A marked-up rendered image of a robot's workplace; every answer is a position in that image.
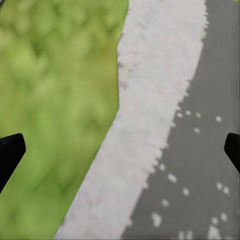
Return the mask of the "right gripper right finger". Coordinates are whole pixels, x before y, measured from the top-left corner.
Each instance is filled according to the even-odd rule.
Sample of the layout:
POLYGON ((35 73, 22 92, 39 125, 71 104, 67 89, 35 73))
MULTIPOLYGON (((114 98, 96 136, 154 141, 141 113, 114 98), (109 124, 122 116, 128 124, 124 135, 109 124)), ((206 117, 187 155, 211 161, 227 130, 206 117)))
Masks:
POLYGON ((224 151, 234 164, 237 171, 240 173, 240 135, 235 133, 228 133, 224 151))

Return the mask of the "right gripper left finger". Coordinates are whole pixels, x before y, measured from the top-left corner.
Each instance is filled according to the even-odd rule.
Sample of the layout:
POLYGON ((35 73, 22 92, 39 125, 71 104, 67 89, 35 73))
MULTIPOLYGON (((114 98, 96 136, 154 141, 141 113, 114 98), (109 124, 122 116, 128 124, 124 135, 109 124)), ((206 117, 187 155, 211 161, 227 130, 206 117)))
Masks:
POLYGON ((0 138, 0 193, 26 153, 22 133, 0 138))

